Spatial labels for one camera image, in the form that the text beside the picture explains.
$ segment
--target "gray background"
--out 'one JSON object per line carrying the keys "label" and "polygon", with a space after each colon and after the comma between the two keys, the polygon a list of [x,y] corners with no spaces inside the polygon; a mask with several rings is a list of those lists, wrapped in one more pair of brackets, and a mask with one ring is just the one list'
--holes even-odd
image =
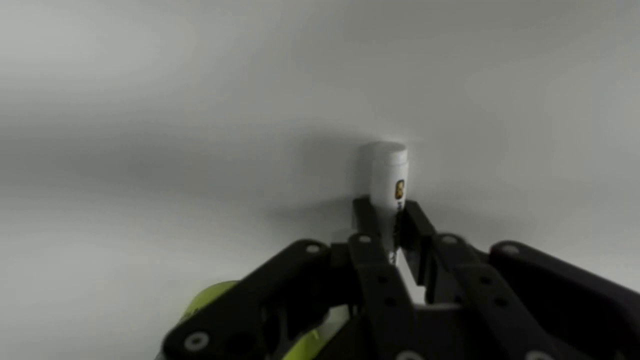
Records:
{"label": "gray background", "polygon": [[637,0],[0,0],[0,357],[153,357],[336,239],[367,147],[478,247],[640,289]]}

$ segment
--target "screw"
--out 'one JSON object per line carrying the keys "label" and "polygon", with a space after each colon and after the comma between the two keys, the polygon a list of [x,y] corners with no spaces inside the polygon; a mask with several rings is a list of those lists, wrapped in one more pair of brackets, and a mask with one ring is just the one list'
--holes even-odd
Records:
{"label": "screw", "polygon": [[209,334],[206,331],[194,331],[187,335],[185,350],[188,351],[203,351],[209,346]]}
{"label": "screw", "polygon": [[503,246],[501,249],[506,251],[506,254],[521,254],[521,247],[515,246],[515,244],[506,244],[506,246]]}
{"label": "screw", "polygon": [[459,237],[454,237],[454,235],[443,235],[443,244],[459,244]]}
{"label": "screw", "polygon": [[551,356],[547,351],[531,350],[531,351],[527,351],[525,360],[554,360],[554,356]]}
{"label": "screw", "polygon": [[308,254],[318,254],[320,249],[322,249],[322,247],[316,246],[316,244],[307,246],[307,251],[308,251]]}
{"label": "screw", "polygon": [[405,350],[396,356],[396,360],[425,360],[422,354],[414,351],[414,350]]}

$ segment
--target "white wall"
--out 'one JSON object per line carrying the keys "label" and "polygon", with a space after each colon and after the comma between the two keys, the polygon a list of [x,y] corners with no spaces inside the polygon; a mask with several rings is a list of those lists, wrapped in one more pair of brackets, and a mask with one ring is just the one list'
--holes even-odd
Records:
{"label": "white wall", "polygon": [[637,0],[0,0],[0,357],[153,357],[348,228],[380,137],[440,228],[640,289],[639,34]]}

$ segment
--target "white cylindrical object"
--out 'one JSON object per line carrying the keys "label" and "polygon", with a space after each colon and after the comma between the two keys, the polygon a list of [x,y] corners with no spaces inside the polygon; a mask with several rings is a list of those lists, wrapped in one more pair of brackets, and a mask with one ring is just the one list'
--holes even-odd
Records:
{"label": "white cylindrical object", "polygon": [[375,147],[370,200],[380,219],[382,246],[394,251],[394,228],[405,209],[409,185],[409,150],[399,141],[382,141]]}

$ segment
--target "yellow-green component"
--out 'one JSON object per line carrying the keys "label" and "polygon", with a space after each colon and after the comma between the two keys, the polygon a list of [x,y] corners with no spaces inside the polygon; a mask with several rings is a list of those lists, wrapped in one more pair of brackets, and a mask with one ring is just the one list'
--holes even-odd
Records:
{"label": "yellow-green component", "polygon": [[[216,297],[221,297],[225,291],[235,288],[239,282],[221,282],[214,286],[205,288],[185,309],[185,315],[181,321],[187,318],[194,315],[200,311],[205,305],[212,304]],[[325,346],[320,331],[312,329],[307,335],[303,335],[284,356],[284,360],[312,360],[320,348]]]}

